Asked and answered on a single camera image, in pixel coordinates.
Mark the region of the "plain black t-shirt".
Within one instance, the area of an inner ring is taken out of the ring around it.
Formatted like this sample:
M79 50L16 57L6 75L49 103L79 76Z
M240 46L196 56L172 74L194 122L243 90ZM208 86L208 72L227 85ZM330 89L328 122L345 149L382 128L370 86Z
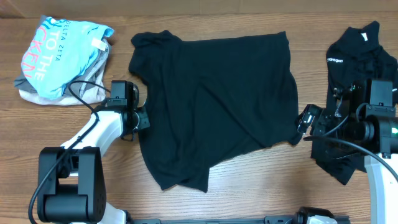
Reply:
M147 86L141 152L161 189L206 192L220 162L301 140L285 32L184 41L165 30L131 43L129 71Z

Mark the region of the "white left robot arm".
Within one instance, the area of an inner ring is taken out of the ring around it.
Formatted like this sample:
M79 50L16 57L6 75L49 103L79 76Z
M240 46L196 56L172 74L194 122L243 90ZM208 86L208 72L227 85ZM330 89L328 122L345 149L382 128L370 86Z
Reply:
M29 207L45 223L132 223L128 212L107 201L102 157L117 138L149 126L143 106L97 106L69 141L41 150Z

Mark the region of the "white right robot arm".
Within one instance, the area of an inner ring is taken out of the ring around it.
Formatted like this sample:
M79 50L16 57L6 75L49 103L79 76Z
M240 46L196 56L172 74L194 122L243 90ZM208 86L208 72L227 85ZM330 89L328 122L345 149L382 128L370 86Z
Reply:
M336 111L307 105L298 117L298 132L309 132L312 159L347 184L355 170L367 173L371 223L397 223L397 117L381 103L355 103Z

